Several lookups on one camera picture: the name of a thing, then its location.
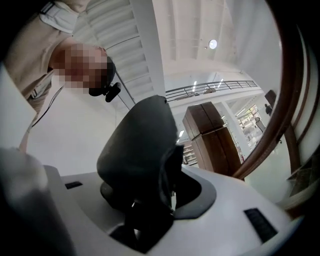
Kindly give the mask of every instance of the white ceiling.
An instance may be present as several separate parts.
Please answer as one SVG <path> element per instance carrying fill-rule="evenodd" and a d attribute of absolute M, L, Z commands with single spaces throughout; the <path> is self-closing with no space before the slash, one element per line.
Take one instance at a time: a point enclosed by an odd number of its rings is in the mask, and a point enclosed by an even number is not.
<path fill-rule="evenodd" d="M 153 0 L 153 6 L 165 76 L 234 68 L 235 33 L 224 0 Z M 212 39 L 216 49 L 208 47 Z"/>
<path fill-rule="evenodd" d="M 136 102 L 164 95 L 164 76 L 152 2 L 91 0 L 81 13 L 74 38 L 106 49 Z M 117 97 L 114 105 L 124 104 Z"/>

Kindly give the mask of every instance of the ceiling light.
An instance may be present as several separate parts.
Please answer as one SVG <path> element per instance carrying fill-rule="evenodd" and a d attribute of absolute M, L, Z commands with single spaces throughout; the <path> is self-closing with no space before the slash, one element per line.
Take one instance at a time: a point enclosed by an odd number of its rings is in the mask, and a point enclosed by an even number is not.
<path fill-rule="evenodd" d="M 215 49 L 215 48 L 217 48 L 217 46 L 218 46 L 217 40 L 211 40 L 211 41 L 209 42 L 209 47 L 210 47 L 210 49 Z"/>
<path fill-rule="evenodd" d="M 195 88 L 196 88 L 196 84 L 197 84 L 197 81 L 194 81 L 194 83 L 193 83 L 193 88 L 192 88 L 192 91 L 194 92 L 195 91 Z"/>
<path fill-rule="evenodd" d="M 246 109 L 244 108 L 244 109 L 242 109 L 237 115 L 236 115 L 236 117 L 237 116 L 239 116 L 243 111 L 245 111 Z"/>
<path fill-rule="evenodd" d="M 223 82 L 223 78 L 220 80 L 220 83 L 219 83 L 219 85 L 218 85 L 218 88 L 220 87 L 220 85 L 221 85 L 221 83 Z"/>

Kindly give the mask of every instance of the person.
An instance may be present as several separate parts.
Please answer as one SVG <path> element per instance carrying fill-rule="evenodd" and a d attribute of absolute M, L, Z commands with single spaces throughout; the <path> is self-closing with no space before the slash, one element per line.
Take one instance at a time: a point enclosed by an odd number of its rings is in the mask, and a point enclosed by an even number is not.
<path fill-rule="evenodd" d="M 56 5 L 75 17 L 75 26 L 78 15 L 86 9 L 89 1 L 55 1 L 48 10 Z M 115 66 L 103 48 L 76 41 L 72 36 L 74 26 L 70 30 L 57 28 L 55 23 L 44 19 L 47 11 L 43 10 L 35 13 L 21 29 L 4 59 L 4 66 L 13 82 L 36 111 L 33 121 L 38 118 L 49 94 L 53 74 L 58 75 L 65 86 L 93 90 L 110 83 L 115 75 L 112 72 Z M 20 145 L 24 152 L 31 127 L 32 124 Z"/>
<path fill-rule="evenodd" d="M 265 106 L 266 114 L 271 117 L 272 107 L 270 105 L 267 105 L 267 104 L 264 104 L 264 106 Z"/>

